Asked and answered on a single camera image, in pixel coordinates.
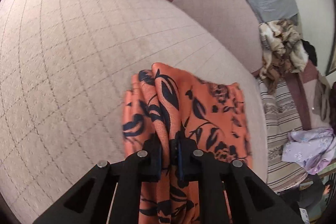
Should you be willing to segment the orange floral garment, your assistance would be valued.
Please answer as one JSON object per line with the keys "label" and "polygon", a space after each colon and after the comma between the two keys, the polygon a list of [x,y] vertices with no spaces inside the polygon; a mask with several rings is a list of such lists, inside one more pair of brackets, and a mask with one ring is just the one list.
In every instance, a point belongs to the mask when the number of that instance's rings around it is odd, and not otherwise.
{"label": "orange floral garment", "polygon": [[177,179],[173,142],[192,139],[215,159],[252,165],[244,94],[237,83],[215,84],[155,63],[131,79],[122,112],[125,154],[158,137],[163,166],[157,183],[143,183],[140,223],[199,223],[198,184]]}

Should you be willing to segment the striped floral pillow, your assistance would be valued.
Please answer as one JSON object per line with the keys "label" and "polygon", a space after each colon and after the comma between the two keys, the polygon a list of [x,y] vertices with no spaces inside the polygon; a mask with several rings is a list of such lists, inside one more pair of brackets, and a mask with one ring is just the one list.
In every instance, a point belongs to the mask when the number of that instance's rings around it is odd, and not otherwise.
{"label": "striped floral pillow", "polygon": [[288,142],[288,133],[301,130],[302,123],[285,81],[278,83],[274,94],[268,93],[266,84],[260,78],[257,83],[267,130],[266,183],[274,192],[282,192],[297,186],[307,177],[307,172],[295,162],[282,161],[282,149]]}

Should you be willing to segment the lilac floral cloth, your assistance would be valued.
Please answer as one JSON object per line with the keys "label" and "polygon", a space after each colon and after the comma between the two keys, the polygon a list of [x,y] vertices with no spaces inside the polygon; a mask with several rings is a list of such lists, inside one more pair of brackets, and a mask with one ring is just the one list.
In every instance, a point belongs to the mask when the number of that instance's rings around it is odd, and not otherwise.
{"label": "lilac floral cloth", "polygon": [[335,133],[331,127],[298,130],[288,133],[281,159],[294,162],[308,174],[317,174],[332,161],[335,155]]}

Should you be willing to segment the black garment on bolster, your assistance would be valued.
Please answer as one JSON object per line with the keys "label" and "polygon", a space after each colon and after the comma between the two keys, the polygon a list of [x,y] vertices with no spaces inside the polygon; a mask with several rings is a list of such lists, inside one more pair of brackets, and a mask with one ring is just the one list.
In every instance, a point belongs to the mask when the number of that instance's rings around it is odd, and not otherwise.
{"label": "black garment on bolster", "polygon": [[309,60],[316,67],[317,66],[317,54],[315,47],[312,46],[308,41],[302,40],[302,45],[309,56]]}

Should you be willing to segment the brown beige patterned blanket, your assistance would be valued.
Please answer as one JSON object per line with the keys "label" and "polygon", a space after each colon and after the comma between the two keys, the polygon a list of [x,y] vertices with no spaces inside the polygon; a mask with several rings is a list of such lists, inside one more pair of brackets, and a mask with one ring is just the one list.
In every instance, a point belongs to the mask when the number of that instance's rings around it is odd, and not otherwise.
{"label": "brown beige patterned blanket", "polygon": [[261,23],[259,34],[262,46],[259,77],[267,87],[268,93],[274,94],[278,83],[287,74],[305,70],[309,55],[292,20]]}

